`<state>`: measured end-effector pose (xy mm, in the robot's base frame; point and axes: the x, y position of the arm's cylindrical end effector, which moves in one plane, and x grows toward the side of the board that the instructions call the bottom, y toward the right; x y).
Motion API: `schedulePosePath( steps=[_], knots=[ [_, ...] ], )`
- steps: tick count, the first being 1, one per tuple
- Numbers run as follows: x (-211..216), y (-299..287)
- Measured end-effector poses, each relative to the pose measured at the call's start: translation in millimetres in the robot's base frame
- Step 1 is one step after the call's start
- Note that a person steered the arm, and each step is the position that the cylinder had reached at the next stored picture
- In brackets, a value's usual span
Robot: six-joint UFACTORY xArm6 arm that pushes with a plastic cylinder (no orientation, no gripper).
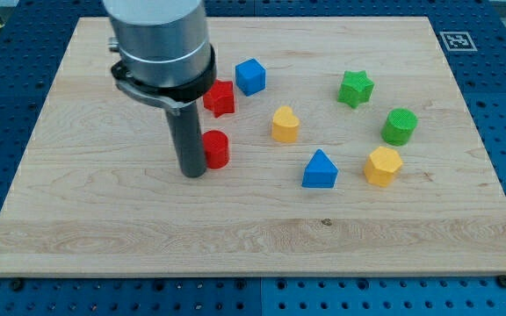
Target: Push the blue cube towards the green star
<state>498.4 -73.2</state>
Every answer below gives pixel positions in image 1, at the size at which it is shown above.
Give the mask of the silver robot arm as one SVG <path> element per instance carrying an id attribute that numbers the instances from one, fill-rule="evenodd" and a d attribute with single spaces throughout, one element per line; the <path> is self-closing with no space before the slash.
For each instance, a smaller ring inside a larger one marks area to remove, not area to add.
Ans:
<path id="1" fill-rule="evenodd" d="M 173 116 L 210 90 L 217 76 L 202 0 L 104 0 L 120 56 L 116 86 Z"/>

